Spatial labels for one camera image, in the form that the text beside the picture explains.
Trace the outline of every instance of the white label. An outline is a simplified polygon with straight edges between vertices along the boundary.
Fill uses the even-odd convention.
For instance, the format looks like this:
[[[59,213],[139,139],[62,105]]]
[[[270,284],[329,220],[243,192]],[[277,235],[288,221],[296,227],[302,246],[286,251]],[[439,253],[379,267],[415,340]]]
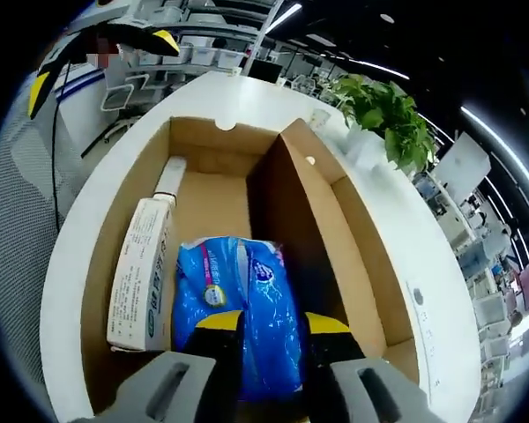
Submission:
[[[226,305],[226,295],[217,285],[208,285],[204,291],[204,300],[212,307]]]

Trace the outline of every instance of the white tube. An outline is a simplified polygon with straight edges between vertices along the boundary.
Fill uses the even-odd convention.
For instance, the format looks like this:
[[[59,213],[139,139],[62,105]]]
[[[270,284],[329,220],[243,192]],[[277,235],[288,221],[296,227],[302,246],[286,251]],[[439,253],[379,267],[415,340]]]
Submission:
[[[176,195],[178,194],[178,188],[180,187],[185,170],[185,158],[173,156],[168,159],[167,164],[162,170],[162,174],[160,174],[153,198],[170,202],[171,208],[174,209],[176,206]]]

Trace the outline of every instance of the computer monitor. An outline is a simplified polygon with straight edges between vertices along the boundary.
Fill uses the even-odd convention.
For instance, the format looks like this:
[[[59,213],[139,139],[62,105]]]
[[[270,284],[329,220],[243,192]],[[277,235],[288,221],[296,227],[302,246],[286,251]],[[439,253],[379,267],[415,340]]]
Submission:
[[[281,72],[282,66],[279,64],[265,62],[264,60],[256,60],[250,67],[249,76],[251,78],[275,84]]]

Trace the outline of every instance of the plastic bag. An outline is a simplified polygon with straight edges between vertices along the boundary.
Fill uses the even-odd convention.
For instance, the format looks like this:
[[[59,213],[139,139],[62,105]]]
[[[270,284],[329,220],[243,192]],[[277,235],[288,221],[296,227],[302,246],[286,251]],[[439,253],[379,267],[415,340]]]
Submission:
[[[183,244],[178,254],[173,341],[181,351],[209,315],[244,311],[242,398],[285,398],[301,386],[294,300],[273,244],[233,237]]]

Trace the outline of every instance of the white table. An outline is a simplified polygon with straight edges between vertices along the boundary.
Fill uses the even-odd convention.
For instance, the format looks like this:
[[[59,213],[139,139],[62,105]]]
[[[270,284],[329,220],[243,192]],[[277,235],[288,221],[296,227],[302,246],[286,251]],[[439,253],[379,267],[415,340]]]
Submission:
[[[402,172],[348,168],[335,145],[348,129],[343,115],[319,100],[245,77],[209,72],[166,98],[112,148],[72,206],[50,259],[41,304],[41,357],[59,421],[92,417],[80,350],[81,301],[94,243],[108,207],[147,140],[169,116],[215,119],[282,131],[314,108],[332,114],[324,134],[371,214],[387,249],[410,316],[420,386],[431,409],[466,423],[481,385],[480,346],[472,302],[457,261],[431,211]],[[421,290],[424,302],[414,301]]]

